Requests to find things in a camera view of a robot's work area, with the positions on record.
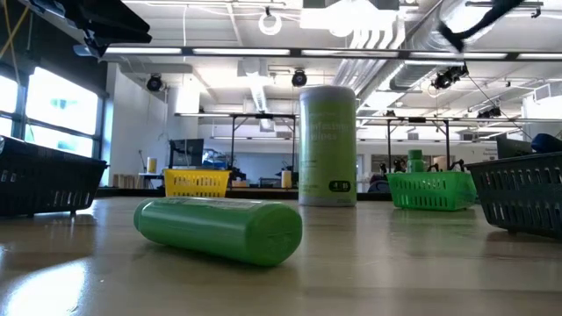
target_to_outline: green basket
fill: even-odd
[[[394,206],[456,211],[474,205],[476,188],[470,174],[456,171],[386,175]]]

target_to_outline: green cylindrical container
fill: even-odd
[[[349,88],[318,86],[300,94],[301,205],[356,204],[355,109]]]
[[[410,159],[423,159],[423,152],[421,149],[410,149],[407,151],[407,158]]]
[[[424,172],[425,162],[423,161],[423,152],[420,149],[411,149],[407,151],[407,172]]]
[[[261,266],[283,262],[302,238],[302,219],[291,207],[230,198],[148,199],[134,226],[154,242]]]

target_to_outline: window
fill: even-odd
[[[25,141],[91,157],[96,134],[98,97],[42,68],[29,77]]]
[[[91,157],[93,140],[41,126],[25,126],[25,141]]]
[[[11,136],[11,120],[0,118],[0,135]]]
[[[0,76],[0,111],[13,113],[18,101],[18,84]]]
[[[25,113],[31,119],[93,135],[97,95],[37,67],[29,78]]]

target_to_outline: yellow basket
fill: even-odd
[[[165,169],[166,197],[223,198],[229,170]]]

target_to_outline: green bottle in basket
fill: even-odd
[[[148,199],[134,226],[157,243],[260,266],[283,262],[302,238],[302,219],[290,206],[230,198]]]
[[[407,151],[407,172],[424,172],[423,152],[420,149]]]

